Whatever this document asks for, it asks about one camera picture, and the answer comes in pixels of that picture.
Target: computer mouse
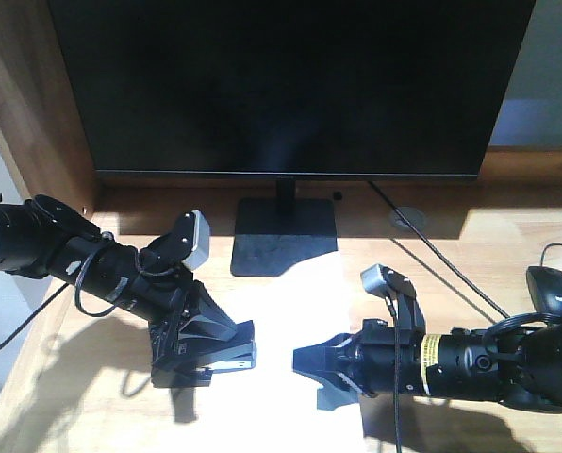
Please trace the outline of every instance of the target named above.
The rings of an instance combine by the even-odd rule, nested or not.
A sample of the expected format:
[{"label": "computer mouse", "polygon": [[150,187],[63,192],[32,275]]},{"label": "computer mouse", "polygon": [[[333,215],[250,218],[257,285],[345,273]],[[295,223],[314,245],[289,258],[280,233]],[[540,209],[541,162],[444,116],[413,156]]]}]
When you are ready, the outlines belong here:
[{"label": "computer mouse", "polygon": [[529,266],[526,284],[539,313],[562,315],[562,271],[546,266]]}]

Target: robotic arm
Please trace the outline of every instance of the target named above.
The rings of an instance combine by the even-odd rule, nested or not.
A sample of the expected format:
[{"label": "robotic arm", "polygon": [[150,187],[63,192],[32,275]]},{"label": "robotic arm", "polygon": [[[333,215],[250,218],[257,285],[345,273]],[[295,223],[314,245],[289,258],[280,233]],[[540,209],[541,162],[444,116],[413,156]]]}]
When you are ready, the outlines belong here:
[{"label": "robotic arm", "polygon": [[[89,316],[119,307],[145,319],[155,387],[207,386],[215,372],[255,365],[252,321],[235,324],[193,279],[208,249],[209,225],[197,210],[139,251],[54,198],[37,195],[18,206],[2,204],[0,194],[0,271],[73,284],[75,304]],[[80,290],[112,306],[87,312]]]},{"label": "robotic arm", "polygon": [[[426,334],[408,278],[376,264],[361,279],[368,293],[397,305],[398,323],[388,327],[368,319],[355,335],[340,334],[294,351],[294,371],[320,382],[328,394],[331,403],[325,409],[356,401],[358,394],[392,392],[398,329],[400,393],[562,413],[562,295],[545,300],[529,281],[535,313],[512,316],[489,329]],[[546,327],[527,326],[535,322]]]}]

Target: cable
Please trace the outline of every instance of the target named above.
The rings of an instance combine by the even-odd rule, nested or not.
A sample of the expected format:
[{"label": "cable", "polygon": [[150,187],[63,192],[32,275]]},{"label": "cable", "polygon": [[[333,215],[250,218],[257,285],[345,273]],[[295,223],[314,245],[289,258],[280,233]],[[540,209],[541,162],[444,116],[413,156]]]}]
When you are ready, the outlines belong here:
[{"label": "cable", "polygon": [[394,304],[389,296],[385,297],[386,307],[392,318],[394,325],[394,387],[392,390],[392,406],[394,412],[394,444],[396,445],[396,453],[403,452],[403,441],[401,436],[401,408],[399,405],[399,385],[401,376],[401,339],[398,329],[398,314],[394,308]]},{"label": "cable", "polygon": [[522,327],[526,324],[542,322],[545,324],[559,324],[562,322],[562,316],[551,313],[524,313],[517,314],[503,321],[499,321],[497,324],[489,327],[487,331],[482,336],[482,346],[488,352],[488,355],[495,360],[503,361],[518,361],[519,356],[509,353],[494,352],[490,349],[491,338],[497,337],[500,334],[504,334],[516,328]]},{"label": "cable", "polygon": [[382,192],[382,190],[377,187],[377,185],[375,185],[372,181],[367,181],[367,183],[372,187],[372,189],[379,195],[382,197],[382,199],[394,210],[394,212],[396,212],[396,214],[401,218],[401,220],[403,222],[405,222],[405,224],[411,228],[411,230],[417,234],[417,236],[428,246],[428,248],[430,250],[432,250],[434,252],[434,254],[442,261],[444,262],[444,264],[447,265],[447,267],[449,269],[451,269],[451,271],[453,271],[453,273],[455,273],[459,278],[461,278],[461,280],[467,284],[476,294],[478,294],[485,302],[487,302],[493,309],[495,309],[499,314],[501,314],[503,316],[503,318],[508,318],[509,314],[507,314],[507,312],[502,309],[496,302],[494,302],[490,297],[488,297],[480,288],[478,288],[476,285],[473,284],[473,282],[467,278],[466,276],[464,276],[459,269],[457,269],[444,255],[442,255],[442,253],[423,235],[423,233],[421,233],[418,228],[416,226],[414,226],[413,224],[411,224],[411,222],[409,222],[409,220],[405,217],[405,215],[401,212],[401,210],[398,209],[398,207],[392,203],[392,200],[390,200],[385,193]]},{"label": "cable", "polygon": [[11,333],[2,343],[0,343],[0,351],[7,345],[9,344],[13,338],[15,338],[17,335],[19,335],[19,333],[32,321],[32,319],[34,319],[36,316],[38,316],[38,314],[44,310],[48,304],[50,304],[53,300],[55,300],[55,298],[61,294],[63,292],[63,290],[65,288],[67,288],[69,286],[69,283],[64,283],[62,284],[53,295],[51,295],[48,299],[46,299],[44,302],[42,302],[42,305],[40,305],[37,309],[34,310],[34,312],[32,312],[32,314],[30,314],[27,318],[25,318],[25,321],[23,321],[14,331],[13,333]]},{"label": "cable", "polygon": [[444,278],[442,275],[440,275],[438,272],[436,272],[434,269],[432,269],[432,267],[429,266],[424,260],[422,260],[420,257],[415,255],[415,253],[413,253],[411,250],[406,248],[404,245],[402,245],[396,239],[392,238],[392,239],[390,239],[390,241],[392,243],[394,243],[394,245],[396,245],[398,248],[403,250],[409,257],[411,257],[413,260],[415,260],[426,271],[428,271],[430,274],[432,274],[432,276],[437,278],[444,286],[446,286],[452,292],[457,294],[461,298],[461,300],[463,300],[466,304],[468,304],[470,307],[472,307],[474,310],[476,310],[476,312],[478,312],[478,314],[480,314],[480,316],[485,318],[489,323],[491,323],[493,325],[497,322],[493,318],[488,316],[477,304],[475,304],[467,296],[465,296],[463,293],[461,293],[454,285],[452,285],[449,281],[447,281],[446,278]]},{"label": "cable", "polygon": [[147,384],[151,381],[151,377],[147,377],[136,389],[133,391],[128,391],[128,381],[130,380],[130,375],[132,375],[132,370],[127,370],[124,376],[124,381],[122,382],[122,389],[120,390],[120,394],[124,398],[133,398],[140,392],[144,390]]},{"label": "cable", "polygon": [[541,260],[539,265],[543,266],[543,261],[545,260],[545,253],[547,252],[547,250],[549,250],[552,247],[562,247],[562,243],[548,243],[547,245],[545,245],[545,248],[543,248],[543,252],[541,253]]},{"label": "cable", "polygon": [[75,307],[81,313],[84,313],[92,318],[103,318],[104,316],[107,316],[112,311],[117,309],[123,301],[121,298],[119,298],[118,301],[115,304],[111,305],[111,307],[109,307],[108,309],[96,313],[92,313],[84,309],[84,307],[82,306],[82,300],[80,299],[80,293],[82,291],[82,286],[84,285],[84,279],[86,278],[86,274],[89,272],[89,268],[91,267],[92,262],[101,251],[105,250],[106,248],[114,244],[115,242],[113,241],[113,235],[108,232],[103,233],[103,239],[101,241],[101,245],[96,247],[94,250],[92,250],[92,252],[86,257],[86,259],[82,263],[82,266],[80,267],[80,272],[77,273],[77,277],[75,278],[75,285],[74,285]]},{"label": "cable", "polygon": [[134,267],[137,269],[137,272],[141,274],[143,277],[166,277],[166,276],[170,276],[176,271],[176,269],[174,269],[173,267],[170,267],[162,272],[146,271],[144,267],[142,267],[141,252],[139,250],[137,250],[134,254]]}]

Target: black computer monitor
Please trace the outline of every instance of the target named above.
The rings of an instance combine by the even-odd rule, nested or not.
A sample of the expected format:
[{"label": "black computer monitor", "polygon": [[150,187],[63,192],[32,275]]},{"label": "black computer monitor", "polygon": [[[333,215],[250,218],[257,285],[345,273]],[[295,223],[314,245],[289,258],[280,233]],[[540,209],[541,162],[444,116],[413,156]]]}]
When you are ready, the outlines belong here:
[{"label": "black computer monitor", "polygon": [[279,181],[240,204],[236,275],[334,247],[297,178],[474,179],[534,4],[49,0],[99,176]]}]

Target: monitor base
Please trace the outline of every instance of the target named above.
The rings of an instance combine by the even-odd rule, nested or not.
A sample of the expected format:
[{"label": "monitor base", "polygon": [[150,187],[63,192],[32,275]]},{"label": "monitor base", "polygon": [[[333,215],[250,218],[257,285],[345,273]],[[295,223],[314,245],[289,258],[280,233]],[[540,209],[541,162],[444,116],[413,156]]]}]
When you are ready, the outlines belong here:
[{"label": "monitor base", "polygon": [[274,198],[240,200],[231,274],[279,277],[294,264],[338,251],[331,200],[297,199],[279,209]]}]

